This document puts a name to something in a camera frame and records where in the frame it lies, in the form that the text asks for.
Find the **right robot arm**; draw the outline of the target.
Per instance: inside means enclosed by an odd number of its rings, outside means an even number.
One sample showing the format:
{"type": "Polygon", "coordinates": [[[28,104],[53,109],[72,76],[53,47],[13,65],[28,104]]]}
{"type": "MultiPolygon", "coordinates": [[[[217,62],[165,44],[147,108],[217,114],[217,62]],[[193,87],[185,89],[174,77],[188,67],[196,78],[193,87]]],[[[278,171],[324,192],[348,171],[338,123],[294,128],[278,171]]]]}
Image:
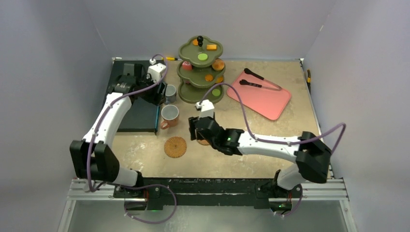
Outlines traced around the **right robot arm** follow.
{"type": "Polygon", "coordinates": [[[332,151],[309,131],[293,137],[251,135],[242,129],[225,129],[212,117],[190,117],[189,131],[192,140],[206,140],[213,149],[228,156],[263,155],[292,162],[277,172],[271,184],[276,196],[282,197],[306,181],[327,181],[332,151]]]}

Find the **grey mug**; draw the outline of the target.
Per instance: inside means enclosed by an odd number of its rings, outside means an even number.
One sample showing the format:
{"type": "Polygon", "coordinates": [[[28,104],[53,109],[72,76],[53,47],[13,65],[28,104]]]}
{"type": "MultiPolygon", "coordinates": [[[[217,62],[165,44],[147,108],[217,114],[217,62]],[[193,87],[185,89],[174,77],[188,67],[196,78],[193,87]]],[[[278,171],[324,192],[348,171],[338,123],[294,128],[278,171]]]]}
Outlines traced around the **grey mug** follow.
{"type": "Polygon", "coordinates": [[[167,85],[165,90],[165,102],[164,104],[172,104],[176,101],[177,89],[174,85],[167,85]]]}

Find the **pink mug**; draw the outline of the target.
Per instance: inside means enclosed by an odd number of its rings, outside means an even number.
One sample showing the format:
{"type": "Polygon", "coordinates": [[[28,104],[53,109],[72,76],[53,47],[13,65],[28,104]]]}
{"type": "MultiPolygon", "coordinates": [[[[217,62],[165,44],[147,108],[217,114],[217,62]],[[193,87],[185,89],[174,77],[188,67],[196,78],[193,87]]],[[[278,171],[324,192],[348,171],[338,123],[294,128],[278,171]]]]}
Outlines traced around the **pink mug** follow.
{"type": "Polygon", "coordinates": [[[161,117],[163,121],[160,124],[162,130],[169,127],[175,127],[179,122],[179,109],[177,106],[169,104],[162,108],[161,117]]]}

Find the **black metal tongs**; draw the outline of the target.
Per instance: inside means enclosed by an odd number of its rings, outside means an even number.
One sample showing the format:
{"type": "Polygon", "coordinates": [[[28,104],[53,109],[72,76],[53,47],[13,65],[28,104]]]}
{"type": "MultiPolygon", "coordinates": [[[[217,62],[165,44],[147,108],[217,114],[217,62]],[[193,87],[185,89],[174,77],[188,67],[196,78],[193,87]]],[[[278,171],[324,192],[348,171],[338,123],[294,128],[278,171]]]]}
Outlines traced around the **black metal tongs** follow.
{"type": "Polygon", "coordinates": [[[246,79],[241,79],[239,81],[239,84],[242,86],[252,86],[252,87],[257,87],[257,88],[262,88],[262,89],[268,89],[272,91],[281,91],[283,88],[279,86],[278,84],[275,84],[266,78],[262,77],[259,74],[256,74],[255,72],[251,71],[248,68],[244,69],[244,74],[247,74],[251,77],[255,77],[255,81],[249,81],[246,79]]]}

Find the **square orange cracker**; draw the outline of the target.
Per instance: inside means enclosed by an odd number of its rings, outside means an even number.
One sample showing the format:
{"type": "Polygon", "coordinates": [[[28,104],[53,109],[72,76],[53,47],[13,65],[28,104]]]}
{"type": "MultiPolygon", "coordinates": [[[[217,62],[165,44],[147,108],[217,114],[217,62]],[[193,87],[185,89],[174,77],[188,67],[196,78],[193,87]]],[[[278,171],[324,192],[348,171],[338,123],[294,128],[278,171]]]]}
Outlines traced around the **square orange cracker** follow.
{"type": "Polygon", "coordinates": [[[207,51],[216,51],[218,49],[218,46],[216,44],[207,44],[206,45],[206,50],[207,51]]]}

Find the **round bread bun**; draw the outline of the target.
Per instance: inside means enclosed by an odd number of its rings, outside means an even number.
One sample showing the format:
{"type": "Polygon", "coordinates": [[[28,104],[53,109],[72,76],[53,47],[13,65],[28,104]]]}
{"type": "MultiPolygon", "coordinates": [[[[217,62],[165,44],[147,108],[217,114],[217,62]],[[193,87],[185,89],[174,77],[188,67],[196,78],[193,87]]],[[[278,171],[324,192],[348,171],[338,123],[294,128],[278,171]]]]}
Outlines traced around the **round bread bun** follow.
{"type": "Polygon", "coordinates": [[[225,68],[225,62],[222,59],[218,58],[214,61],[214,63],[211,66],[213,70],[221,71],[225,68]]]}

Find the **woven rattan coaster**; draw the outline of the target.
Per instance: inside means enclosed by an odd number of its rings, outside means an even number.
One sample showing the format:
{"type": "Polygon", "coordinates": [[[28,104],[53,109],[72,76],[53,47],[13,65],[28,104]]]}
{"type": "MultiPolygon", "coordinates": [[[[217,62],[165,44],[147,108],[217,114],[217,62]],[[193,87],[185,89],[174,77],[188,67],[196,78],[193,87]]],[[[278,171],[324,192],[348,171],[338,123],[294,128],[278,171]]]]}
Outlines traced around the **woven rattan coaster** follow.
{"type": "Polygon", "coordinates": [[[197,140],[197,142],[201,145],[210,145],[210,143],[207,140],[197,140]]]}
{"type": "Polygon", "coordinates": [[[171,158],[179,158],[186,153],[187,143],[185,139],[179,136],[174,136],[166,140],[164,143],[164,152],[171,158]]]}

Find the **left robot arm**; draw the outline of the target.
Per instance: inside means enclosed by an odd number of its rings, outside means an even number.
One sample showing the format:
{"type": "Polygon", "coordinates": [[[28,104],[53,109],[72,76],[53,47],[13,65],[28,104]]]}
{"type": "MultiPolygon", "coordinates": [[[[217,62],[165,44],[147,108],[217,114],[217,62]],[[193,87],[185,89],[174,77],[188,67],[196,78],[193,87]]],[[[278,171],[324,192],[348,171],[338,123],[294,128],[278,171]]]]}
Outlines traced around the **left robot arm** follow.
{"type": "Polygon", "coordinates": [[[150,66],[126,63],[108,88],[105,103],[91,129],[81,140],[73,140],[69,150],[78,178],[88,182],[88,190],[99,189],[101,181],[125,186],[133,198],[144,193],[144,181],[140,171],[124,168],[112,151],[112,143],[118,128],[135,100],[141,98],[159,106],[164,102],[166,84],[163,79],[168,71],[165,63],[150,60],[150,66]]]}

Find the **pink serving tray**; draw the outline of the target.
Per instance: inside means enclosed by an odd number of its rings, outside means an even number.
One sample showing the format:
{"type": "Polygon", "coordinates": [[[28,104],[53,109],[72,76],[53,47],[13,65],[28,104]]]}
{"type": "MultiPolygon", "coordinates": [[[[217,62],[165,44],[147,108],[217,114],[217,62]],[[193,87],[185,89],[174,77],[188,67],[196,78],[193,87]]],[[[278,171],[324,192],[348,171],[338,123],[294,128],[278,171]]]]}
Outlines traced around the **pink serving tray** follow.
{"type": "Polygon", "coordinates": [[[269,120],[277,120],[290,101],[291,93],[284,88],[281,91],[272,91],[252,86],[242,86],[239,84],[241,79],[255,81],[255,77],[244,74],[243,71],[231,84],[234,88],[227,89],[228,96],[236,101],[241,99],[244,106],[269,120]]]}

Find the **green macaron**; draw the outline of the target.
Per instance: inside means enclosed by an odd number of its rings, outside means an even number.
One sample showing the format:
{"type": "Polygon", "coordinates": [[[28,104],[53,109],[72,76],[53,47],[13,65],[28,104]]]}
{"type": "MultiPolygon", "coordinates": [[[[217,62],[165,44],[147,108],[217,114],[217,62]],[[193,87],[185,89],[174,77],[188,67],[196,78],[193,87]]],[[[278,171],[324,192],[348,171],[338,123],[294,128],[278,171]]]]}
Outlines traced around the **green macaron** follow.
{"type": "Polygon", "coordinates": [[[213,90],[211,91],[211,93],[212,93],[212,95],[213,95],[214,97],[219,97],[219,96],[221,95],[221,91],[220,91],[219,89],[217,89],[217,88],[213,89],[213,90]]]}
{"type": "Polygon", "coordinates": [[[206,53],[199,53],[197,58],[199,61],[206,61],[208,60],[208,55],[206,53]]]}

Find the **green three-tier stand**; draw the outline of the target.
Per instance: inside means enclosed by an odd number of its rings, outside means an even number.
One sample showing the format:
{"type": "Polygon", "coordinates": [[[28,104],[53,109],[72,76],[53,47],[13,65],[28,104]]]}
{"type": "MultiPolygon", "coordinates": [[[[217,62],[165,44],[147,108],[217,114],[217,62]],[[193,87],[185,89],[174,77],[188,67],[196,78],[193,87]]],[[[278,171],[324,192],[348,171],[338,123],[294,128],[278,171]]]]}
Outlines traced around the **green three-tier stand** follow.
{"type": "Polygon", "coordinates": [[[221,71],[215,71],[211,66],[216,59],[221,57],[223,51],[223,45],[220,42],[212,40],[204,35],[193,36],[179,47],[178,55],[181,62],[179,63],[176,72],[180,78],[178,95],[182,101],[191,104],[199,102],[205,93],[216,84],[216,79],[219,76],[224,75],[226,66],[221,71]],[[197,39],[198,46],[192,44],[194,39],[197,39]],[[216,51],[207,51],[207,44],[216,44],[218,49],[216,51]],[[206,53],[208,55],[208,60],[199,61],[197,58],[199,53],[206,53]],[[186,71],[181,68],[182,62],[184,61],[188,61],[192,64],[191,71],[186,71]],[[207,82],[205,80],[207,74],[213,75],[214,80],[207,82]]]}

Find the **pink cream cake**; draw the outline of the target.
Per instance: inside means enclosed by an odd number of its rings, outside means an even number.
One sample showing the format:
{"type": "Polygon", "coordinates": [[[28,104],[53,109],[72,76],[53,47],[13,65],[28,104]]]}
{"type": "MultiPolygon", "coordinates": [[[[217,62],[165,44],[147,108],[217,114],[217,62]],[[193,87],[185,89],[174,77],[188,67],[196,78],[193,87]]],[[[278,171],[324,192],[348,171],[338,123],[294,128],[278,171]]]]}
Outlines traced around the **pink cream cake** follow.
{"type": "Polygon", "coordinates": [[[191,71],[192,70],[192,64],[188,61],[184,61],[184,62],[182,62],[181,68],[183,70],[186,70],[186,71],[191,71]]]}

